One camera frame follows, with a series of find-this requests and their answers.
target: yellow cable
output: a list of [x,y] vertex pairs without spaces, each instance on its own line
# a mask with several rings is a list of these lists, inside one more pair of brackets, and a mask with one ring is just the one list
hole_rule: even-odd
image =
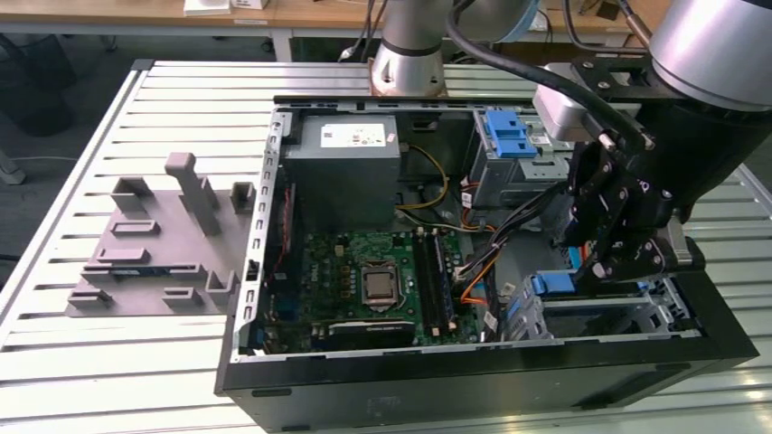
[[398,205],[399,210],[421,210],[423,208],[429,208],[430,206],[434,206],[438,203],[443,202],[443,199],[446,199],[446,194],[449,194],[449,176],[446,175],[446,171],[443,170],[443,166],[439,165],[439,162],[437,161],[437,159],[421,147],[411,145],[411,149],[415,149],[422,154],[425,154],[425,156],[429,158],[429,160],[435,165],[439,173],[443,175],[443,191],[439,194],[439,196],[437,197],[437,199],[434,199],[433,201],[430,201],[427,203],[413,203],[410,205]]

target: blue plastic clip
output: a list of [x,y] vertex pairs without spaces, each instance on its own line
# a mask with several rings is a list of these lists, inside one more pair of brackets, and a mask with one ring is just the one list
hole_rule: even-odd
[[497,155],[502,158],[534,158],[539,155],[531,145],[527,126],[514,111],[489,110],[487,132],[497,144]]
[[539,273],[531,277],[531,286],[538,296],[577,292],[575,282],[569,273]]

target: white box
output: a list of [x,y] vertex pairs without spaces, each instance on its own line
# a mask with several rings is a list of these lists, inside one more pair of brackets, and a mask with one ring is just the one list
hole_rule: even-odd
[[230,0],[185,0],[185,16],[226,15],[230,13]]
[[234,7],[245,7],[246,9],[263,9],[269,4],[269,0],[231,0]]

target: wire bundle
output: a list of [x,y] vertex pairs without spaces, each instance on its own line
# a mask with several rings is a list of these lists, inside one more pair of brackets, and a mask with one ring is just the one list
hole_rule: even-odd
[[482,254],[478,255],[478,258],[474,259],[459,270],[459,275],[465,276],[474,269],[482,267],[481,271],[475,275],[475,278],[473,279],[473,282],[467,286],[467,289],[462,293],[463,303],[487,303],[487,301],[481,298],[470,297],[473,288],[491,271],[494,263],[497,262],[497,259],[499,259],[501,250],[505,247],[513,232],[517,231],[525,223],[534,220],[534,218],[537,218],[545,212],[551,203],[553,197],[566,189],[566,186],[567,182],[555,184],[513,211],[507,219],[505,219],[502,226],[494,231],[494,234],[491,235],[487,243],[487,249],[482,252]]

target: motherboard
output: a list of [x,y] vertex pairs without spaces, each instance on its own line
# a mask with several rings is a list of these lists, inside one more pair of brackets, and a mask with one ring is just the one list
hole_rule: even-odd
[[287,330],[297,335],[283,339],[287,351],[477,342],[477,312],[451,287],[461,265],[454,232],[309,234],[298,302],[281,310],[297,310],[310,327]]

